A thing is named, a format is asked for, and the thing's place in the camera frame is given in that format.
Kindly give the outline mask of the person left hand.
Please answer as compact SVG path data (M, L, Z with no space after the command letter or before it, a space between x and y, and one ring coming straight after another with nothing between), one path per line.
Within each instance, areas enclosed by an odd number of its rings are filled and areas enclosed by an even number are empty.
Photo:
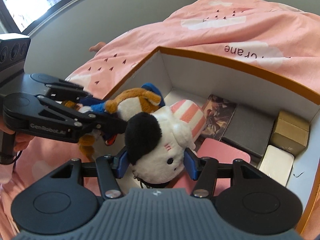
M24 133L15 133L11 129L9 129L6 124L3 122L3 119L1 119L1 131L4 133L14 135L15 136L15 142L14 142L14 151L22 151L25 150L29 143L35 138L32 135L24 134Z

